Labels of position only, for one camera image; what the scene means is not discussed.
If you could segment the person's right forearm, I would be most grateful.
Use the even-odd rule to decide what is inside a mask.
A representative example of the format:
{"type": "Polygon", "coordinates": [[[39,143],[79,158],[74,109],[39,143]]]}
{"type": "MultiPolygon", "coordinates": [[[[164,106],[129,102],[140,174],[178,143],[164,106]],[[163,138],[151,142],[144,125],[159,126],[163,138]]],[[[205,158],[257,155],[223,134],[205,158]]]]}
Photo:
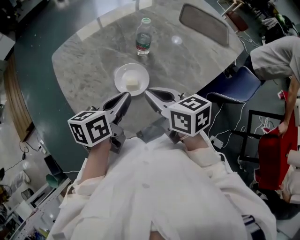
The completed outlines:
{"type": "Polygon", "coordinates": [[[195,135],[194,137],[187,136],[182,141],[188,151],[194,151],[197,149],[204,149],[209,147],[205,139],[200,134],[195,135]]]}

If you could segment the perforated metal rail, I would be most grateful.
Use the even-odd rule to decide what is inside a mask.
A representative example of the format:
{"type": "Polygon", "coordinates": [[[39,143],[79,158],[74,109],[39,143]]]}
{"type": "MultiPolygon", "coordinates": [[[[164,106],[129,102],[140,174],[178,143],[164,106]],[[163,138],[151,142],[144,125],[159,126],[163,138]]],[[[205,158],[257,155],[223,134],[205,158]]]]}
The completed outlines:
{"type": "Polygon", "coordinates": [[[67,178],[56,189],[52,190],[46,198],[35,208],[26,220],[23,228],[24,235],[29,235],[34,230],[50,231],[59,214],[59,205],[63,200],[61,192],[71,183],[67,178]]]}

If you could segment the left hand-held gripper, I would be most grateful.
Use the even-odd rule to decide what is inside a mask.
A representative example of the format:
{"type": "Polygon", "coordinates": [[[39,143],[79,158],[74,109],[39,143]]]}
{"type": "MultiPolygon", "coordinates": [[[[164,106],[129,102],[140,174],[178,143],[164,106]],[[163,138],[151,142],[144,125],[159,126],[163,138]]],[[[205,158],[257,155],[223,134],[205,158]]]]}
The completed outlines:
{"type": "Polygon", "coordinates": [[[102,111],[81,111],[67,122],[76,143],[92,148],[109,139],[111,151],[119,153],[125,141],[124,130],[118,124],[131,104],[129,92],[119,93],[103,103],[102,111]]]}

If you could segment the white power adapter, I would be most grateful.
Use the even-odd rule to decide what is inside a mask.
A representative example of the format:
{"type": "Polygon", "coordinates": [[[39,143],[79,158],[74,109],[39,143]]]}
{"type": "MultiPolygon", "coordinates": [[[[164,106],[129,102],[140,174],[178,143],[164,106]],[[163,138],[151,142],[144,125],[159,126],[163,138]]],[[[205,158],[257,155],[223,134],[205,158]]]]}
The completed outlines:
{"type": "Polygon", "coordinates": [[[212,143],[212,145],[218,149],[221,149],[223,147],[223,142],[221,140],[219,140],[217,137],[215,136],[211,136],[210,137],[210,142],[212,143]]]}

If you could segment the white round plate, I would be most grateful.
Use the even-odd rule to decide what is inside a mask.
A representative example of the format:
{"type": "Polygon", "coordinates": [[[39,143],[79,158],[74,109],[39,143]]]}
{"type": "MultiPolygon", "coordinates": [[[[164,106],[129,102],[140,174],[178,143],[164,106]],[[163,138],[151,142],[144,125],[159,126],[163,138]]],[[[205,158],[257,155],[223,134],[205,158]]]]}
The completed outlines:
{"type": "Polygon", "coordinates": [[[142,94],[150,83],[150,76],[145,67],[136,63],[128,63],[118,68],[114,74],[115,87],[120,93],[129,92],[131,96],[142,94]],[[139,81],[139,90],[128,91],[126,88],[126,76],[137,76],[139,81]]]}

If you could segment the wooden platform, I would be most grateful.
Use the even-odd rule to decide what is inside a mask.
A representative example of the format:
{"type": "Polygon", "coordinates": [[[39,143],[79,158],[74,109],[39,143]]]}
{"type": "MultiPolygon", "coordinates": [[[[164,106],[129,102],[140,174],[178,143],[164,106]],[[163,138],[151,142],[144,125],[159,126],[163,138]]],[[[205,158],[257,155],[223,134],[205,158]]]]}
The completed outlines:
{"type": "Polygon", "coordinates": [[[4,71],[4,87],[12,121],[20,140],[24,142],[28,139],[35,126],[26,107],[17,79],[15,56],[13,54],[8,59],[7,67],[4,71]]]}

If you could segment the clear plastic water bottle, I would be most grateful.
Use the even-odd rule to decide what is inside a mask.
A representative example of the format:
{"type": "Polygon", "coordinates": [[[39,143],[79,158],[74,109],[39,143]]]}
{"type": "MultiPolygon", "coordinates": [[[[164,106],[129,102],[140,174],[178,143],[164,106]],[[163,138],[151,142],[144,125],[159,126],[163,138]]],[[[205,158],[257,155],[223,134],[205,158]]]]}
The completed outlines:
{"type": "Polygon", "coordinates": [[[135,37],[135,46],[137,55],[146,56],[150,52],[150,44],[152,41],[152,25],[150,18],[143,18],[140,26],[137,28],[135,37]]]}

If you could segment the wooden stool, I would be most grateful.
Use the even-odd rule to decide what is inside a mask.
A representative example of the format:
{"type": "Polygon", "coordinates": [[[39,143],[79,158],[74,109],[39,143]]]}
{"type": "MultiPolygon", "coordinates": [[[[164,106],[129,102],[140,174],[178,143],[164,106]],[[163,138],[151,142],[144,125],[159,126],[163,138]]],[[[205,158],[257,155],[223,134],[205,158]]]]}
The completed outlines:
{"type": "Polygon", "coordinates": [[[249,28],[248,24],[237,13],[237,9],[239,9],[243,4],[243,0],[232,0],[232,4],[221,14],[225,20],[228,19],[228,22],[233,25],[236,34],[245,32],[249,28]]]}

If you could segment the striped fabric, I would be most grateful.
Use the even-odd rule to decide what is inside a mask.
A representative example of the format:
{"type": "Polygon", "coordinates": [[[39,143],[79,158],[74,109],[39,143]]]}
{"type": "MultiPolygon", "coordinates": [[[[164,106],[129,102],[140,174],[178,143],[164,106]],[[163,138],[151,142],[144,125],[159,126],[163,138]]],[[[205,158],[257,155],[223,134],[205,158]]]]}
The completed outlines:
{"type": "Polygon", "coordinates": [[[260,231],[259,225],[256,223],[252,215],[242,215],[242,219],[247,231],[247,239],[255,240],[257,233],[260,231]]]}

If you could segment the person's white shirt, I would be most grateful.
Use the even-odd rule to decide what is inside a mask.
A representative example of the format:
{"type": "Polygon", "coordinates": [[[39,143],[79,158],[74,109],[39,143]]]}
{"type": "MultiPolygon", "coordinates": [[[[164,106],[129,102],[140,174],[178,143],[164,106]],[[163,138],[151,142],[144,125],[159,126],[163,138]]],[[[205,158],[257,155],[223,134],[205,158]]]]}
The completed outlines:
{"type": "Polygon", "coordinates": [[[88,157],[60,205],[47,240],[248,240],[242,215],[276,240],[275,216],[217,152],[188,151],[183,139],[133,137],[109,153],[104,176],[81,184],[88,157]]]}

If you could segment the black metal frame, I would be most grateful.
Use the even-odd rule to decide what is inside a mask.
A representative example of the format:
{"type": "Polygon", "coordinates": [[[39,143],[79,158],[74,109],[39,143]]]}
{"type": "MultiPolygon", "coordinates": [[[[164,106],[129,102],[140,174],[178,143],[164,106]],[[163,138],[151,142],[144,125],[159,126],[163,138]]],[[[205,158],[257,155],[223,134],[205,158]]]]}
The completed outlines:
{"type": "Polygon", "coordinates": [[[247,141],[248,141],[248,137],[253,137],[254,139],[258,139],[260,140],[261,137],[263,135],[259,135],[259,134],[254,134],[251,133],[251,125],[252,125],[252,117],[253,115],[257,115],[257,116],[263,116],[263,117],[269,117],[272,119],[277,119],[277,120],[282,120],[284,118],[283,115],[280,114],[274,114],[274,113],[269,113],[269,112],[262,112],[262,111],[255,111],[255,110],[249,110],[248,111],[249,115],[248,115],[248,121],[247,121],[247,129],[245,132],[241,132],[241,131],[236,131],[236,130],[231,130],[231,133],[239,135],[241,137],[243,137],[243,141],[242,141],[242,147],[241,147],[241,152],[240,152],[240,160],[242,161],[248,161],[251,163],[259,163],[259,158],[256,157],[249,157],[245,155],[245,150],[246,150],[246,145],[247,145],[247,141]]]}

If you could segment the pale yellow food cube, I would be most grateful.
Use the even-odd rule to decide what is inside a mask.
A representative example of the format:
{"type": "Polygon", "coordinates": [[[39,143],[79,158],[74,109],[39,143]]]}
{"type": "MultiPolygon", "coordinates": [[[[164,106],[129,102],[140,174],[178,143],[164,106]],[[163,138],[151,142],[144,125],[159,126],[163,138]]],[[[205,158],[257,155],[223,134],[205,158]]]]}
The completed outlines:
{"type": "Polygon", "coordinates": [[[126,76],[126,88],[128,91],[137,91],[139,90],[139,81],[137,76],[126,76]]]}

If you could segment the red cabinet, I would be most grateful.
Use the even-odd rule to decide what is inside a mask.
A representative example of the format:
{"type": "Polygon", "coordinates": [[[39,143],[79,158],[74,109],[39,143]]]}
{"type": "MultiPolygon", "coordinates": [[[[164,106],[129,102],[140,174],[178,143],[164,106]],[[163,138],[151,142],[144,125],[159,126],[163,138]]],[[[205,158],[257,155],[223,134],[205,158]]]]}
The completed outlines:
{"type": "Polygon", "coordinates": [[[255,180],[260,189],[279,190],[290,165],[287,156],[290,150],[298,149],[298,126],[295,112],[292,112],[288,130],[279,136],[278,127],[264,128],[264,135],[258,143],[259,168],[255,180]]]}

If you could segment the person's left forearm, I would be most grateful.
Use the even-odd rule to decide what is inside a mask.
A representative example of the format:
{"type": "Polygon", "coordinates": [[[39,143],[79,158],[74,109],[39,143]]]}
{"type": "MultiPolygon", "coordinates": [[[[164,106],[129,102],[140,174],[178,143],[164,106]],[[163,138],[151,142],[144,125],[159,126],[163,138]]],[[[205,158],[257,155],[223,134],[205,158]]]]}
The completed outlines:
{"type": "Polygon", "coordinates": [[[110,149],[111,142],[109,139],[105,139],[91,148],[79,184],[106,174],[110,149]]]}

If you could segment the black box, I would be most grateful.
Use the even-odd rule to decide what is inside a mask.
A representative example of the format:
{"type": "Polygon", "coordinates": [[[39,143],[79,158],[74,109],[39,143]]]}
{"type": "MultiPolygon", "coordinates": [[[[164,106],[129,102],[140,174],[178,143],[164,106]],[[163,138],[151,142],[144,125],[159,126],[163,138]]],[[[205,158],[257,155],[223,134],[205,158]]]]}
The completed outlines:
{"type": "Polygon", "coordinates": [[[56,163],[52,155],[48,155],[44,158],[44,161],[49,168],[49,171],[51,172],[52,175],[58,175],[62,173],[62,169],[60,166],[56,163]]]}

